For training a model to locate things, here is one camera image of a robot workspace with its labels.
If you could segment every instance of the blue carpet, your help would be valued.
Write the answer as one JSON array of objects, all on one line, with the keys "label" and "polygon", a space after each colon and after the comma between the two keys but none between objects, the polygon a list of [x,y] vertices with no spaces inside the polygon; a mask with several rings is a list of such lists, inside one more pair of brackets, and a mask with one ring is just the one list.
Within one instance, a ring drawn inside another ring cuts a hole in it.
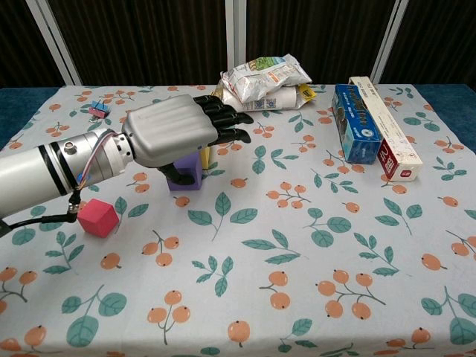
[{"label": "blue carpet", "polygon": [[414,86],[460,142],[476,152],[476,93],[464,84]]},{"label": "blue carpet", "polygon": [[[415,85],[435,112],[457,135],[460,142],[476,152],[476,93],[463,84]],[[58,88],[0,89],[0,147],[3,147]]]},{"label": "blue carpet", "polygon": [[58,91],[56,87],[0,89],[0,148]]}]

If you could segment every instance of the small pink block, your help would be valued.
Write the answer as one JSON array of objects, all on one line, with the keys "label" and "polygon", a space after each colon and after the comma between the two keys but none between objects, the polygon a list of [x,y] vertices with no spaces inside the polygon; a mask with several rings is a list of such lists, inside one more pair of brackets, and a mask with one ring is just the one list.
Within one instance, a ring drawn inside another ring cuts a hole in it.
[{"label": "small pink block", "polygon": [[92,106],[89,107],[88,109],[89,114],[93,114],[96,117],[104,119],[106,117],[106,113],[103,112],[102,110],[93,108]]},{"label": "small pink block", "polygon": [[98,199],[92,199],[77,214],[84,231],[95,236],[106,238],[119,222],[114,207]]}]

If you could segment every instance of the metal cylinder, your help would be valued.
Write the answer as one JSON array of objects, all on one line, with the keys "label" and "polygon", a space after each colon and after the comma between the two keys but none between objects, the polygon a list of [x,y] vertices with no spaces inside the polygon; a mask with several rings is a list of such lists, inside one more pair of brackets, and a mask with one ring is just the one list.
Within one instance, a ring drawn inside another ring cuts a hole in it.
[{"label": "metal cylinder", "polygon": [[[70,193],[103,131],[0,158],[0,218]],[[92,162],[86,185],[119,175],[130,161],[132,151],[125,135],[106,139]]]}]

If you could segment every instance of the purple block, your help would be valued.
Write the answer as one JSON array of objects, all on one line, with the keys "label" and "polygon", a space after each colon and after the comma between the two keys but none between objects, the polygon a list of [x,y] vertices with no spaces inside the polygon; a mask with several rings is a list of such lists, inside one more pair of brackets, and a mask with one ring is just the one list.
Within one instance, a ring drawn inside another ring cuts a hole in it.
[{"label": "purple block", "polygon": [[202,186],[202,160],[200,158],[199,152],[194,152],[190,155],[187,155],[179,160],[173,162],[177,170],[181,174],[191,175],[195,179],[194,184],[174,184],[173,182],[167,180],[169,185],[169,190],[171,191],[194,191],[200,190]]}]

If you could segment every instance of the pink cube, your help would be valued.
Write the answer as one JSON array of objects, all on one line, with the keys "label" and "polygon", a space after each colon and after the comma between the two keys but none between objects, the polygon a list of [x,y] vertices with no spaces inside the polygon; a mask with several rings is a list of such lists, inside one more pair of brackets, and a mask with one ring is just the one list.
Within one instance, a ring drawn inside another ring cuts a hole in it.
[{"label": "pink cube", "polygon": [[84,231],[95,236],[106,238],[119,222],[114,207],[98,199],[92,199],[77,214]]}]

